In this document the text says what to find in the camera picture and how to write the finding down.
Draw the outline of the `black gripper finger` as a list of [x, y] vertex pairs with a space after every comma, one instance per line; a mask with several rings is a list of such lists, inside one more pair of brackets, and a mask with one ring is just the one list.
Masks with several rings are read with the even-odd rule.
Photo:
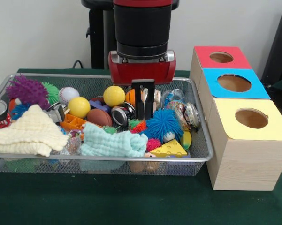
[[141, 80], [132, 80], [132, 88], [135, 90], [136, 118], [138, 120], [144, 119], [144, 103], [141, 99], [141, 85]]
[[144, 106], [144, 117], [145, 119], [150, 119], [153, 115], [153, 103], [154, 103], [154, 79], [149, 79], [144, 83], [144, 87], [148, 89], [147, 99], [145, 100]]

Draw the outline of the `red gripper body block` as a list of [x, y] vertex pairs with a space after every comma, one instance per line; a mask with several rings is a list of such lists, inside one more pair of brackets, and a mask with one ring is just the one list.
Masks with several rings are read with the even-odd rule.
[[168, 50], [162, 57], [151, 60], [135, 60], [110, 51], [108, 65], [115, 85], [130, 86], [134, 80], [154, 80], [155, 84], [171, 83], [175, 74], [175, 52]]

